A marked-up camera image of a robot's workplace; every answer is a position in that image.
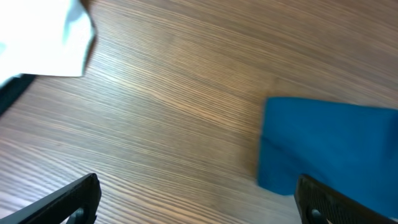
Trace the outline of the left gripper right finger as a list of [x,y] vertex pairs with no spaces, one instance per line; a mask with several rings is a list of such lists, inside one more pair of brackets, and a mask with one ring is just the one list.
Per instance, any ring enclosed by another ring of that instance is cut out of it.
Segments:
[[302,224],[397,224],[309,175],[298,178],[294,199]]

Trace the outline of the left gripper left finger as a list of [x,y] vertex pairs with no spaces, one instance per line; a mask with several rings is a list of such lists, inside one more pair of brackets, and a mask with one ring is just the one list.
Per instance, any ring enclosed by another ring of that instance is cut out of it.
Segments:
[[58,189],[50,195],[1,219],[2,224],[94,224],[101,199],[95,173]]

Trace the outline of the blue polo shirt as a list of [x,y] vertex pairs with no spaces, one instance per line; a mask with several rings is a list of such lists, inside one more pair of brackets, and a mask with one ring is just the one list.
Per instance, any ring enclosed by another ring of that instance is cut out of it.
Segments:
[[266,100],[257,182],[291,195],[307,174],[397,216],[397,110],[297,97]]

